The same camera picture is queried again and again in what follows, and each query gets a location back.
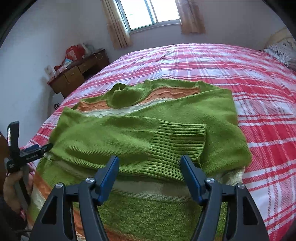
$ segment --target window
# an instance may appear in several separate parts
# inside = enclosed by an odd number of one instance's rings
[[[180,22],[175,0],[117,0],[117,4],[129,32]]]

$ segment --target red and white plaid blanket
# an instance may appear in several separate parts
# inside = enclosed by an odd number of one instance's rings
[[[243,182],[263,217],[270,240],[280,240],[296,213],[296,76],[268,56],[221,44],[180,44],[122,56],[71,93],[28,142],[44,145],[63,107],[101,95],[121,82],[174,78],[232,90],[238,125],[253,155]]]

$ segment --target person's hand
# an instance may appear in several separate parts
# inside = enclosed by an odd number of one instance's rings
[[[30,172],[34,171],[34,169],[29,166]],[[14,184],[18,182],[23,176],[22,171],[18,171],[15,173],[10,174],[9,176],[6,177],[3,185],[3,196],[4,200],[7,203],[7,205],[16,213],[20,212],[21,205],[20,201],[17,198]],[[33,176],[29,173],[29,179],[28,179],[28,185],[26,186],[27,192],[29,195],[32,193],[32,188],[33,188]]]

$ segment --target wall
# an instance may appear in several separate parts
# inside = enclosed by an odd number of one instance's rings
[[[262,49],[270,35],[285,25],[262,0],[197,0],[206,34],[183,35],[179,25],[163,26],[131,35],[133,46],[114,50],[101,1],[79,1],[84,42],[105,48],[111,61],[145,48],[178,43],[224,43]]]
[[[53,92],[46,84],[47,65],[57,65],[65,50],[79,43],[76,6],[71,0],[38,0],[8,34],[0,48],[0,130],[20,121],[25,145],[48,117]]]

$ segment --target screw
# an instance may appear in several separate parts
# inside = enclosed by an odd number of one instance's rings
[[[62,184],[62,183],[57,183],[57,184],[56,184],[56,188],[57,188],[57,189],[60,189],[60,188],[62,188],[62,187],[63,187],[63,184]]]
[[[237,184],[237,187],[240,188],[240,189],[244,189],[245,188],[245,185],[243,183],[238,183]]]
[[[214,182],[215,182],[215,179],[212,178],[212,177],[208,177],[208,178],[206,179],[206,181],[207,181],[208,183],[214,183]]]
[[[85,181],[87,183],[93,183],[94,182],[94,178],[93,177],[88,177],[87,179],[85,179]]]

